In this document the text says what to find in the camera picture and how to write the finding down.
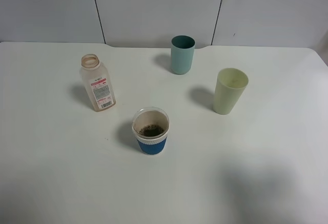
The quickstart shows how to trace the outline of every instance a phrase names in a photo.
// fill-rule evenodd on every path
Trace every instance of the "bottle label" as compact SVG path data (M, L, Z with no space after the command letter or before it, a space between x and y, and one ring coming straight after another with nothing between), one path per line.
M111 90L105 75L90 79L89 83L100 109L104 109L113 104Z

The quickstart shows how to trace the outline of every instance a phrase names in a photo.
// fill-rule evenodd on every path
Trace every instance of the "paper cup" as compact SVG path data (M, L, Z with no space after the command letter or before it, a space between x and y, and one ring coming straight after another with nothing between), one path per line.
M239 69L222 69L216 81L213 109L220 115L227 115L234 108L248 84L247 75Z
M146 137L140 134L142 128L149 125L157 125L163 132L154 137ZM156 107L147 107L139 110L132 120L132 132L136 136L141 150L148 155L156 155L165 146L170 128L168 115Z

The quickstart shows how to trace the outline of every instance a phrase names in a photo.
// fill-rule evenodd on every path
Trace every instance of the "bottle neck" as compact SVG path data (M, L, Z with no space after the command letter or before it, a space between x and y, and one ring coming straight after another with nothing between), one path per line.
M99 68L100 61L95 54L87 54L82 57L81 65L85 70L95 70Z

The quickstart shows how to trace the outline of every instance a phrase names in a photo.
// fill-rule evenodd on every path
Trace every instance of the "dark liquid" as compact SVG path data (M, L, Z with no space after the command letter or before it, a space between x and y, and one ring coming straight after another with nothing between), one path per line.
M140 135L145 137L154 137L164 132L164 129L159 125L148 125L140 130Z

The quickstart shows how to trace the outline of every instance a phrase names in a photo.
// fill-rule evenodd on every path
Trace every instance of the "plastic cup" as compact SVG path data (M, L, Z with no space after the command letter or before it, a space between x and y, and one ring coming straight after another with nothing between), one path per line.
M171 41L171 69L176 74L186 74L191 69L195 50L195 40L179 35Z
M149 125L158 125L163 132L154 137L146 137L140 134L142 128ZM156 155L165 146L170 128L168 115L156 107L147 107L139 110L132 120L132 132L136 136L141 150L148 155Z
M234 108L248 84L247 75L239 69L222 69L217 75L213 109L227 115Z

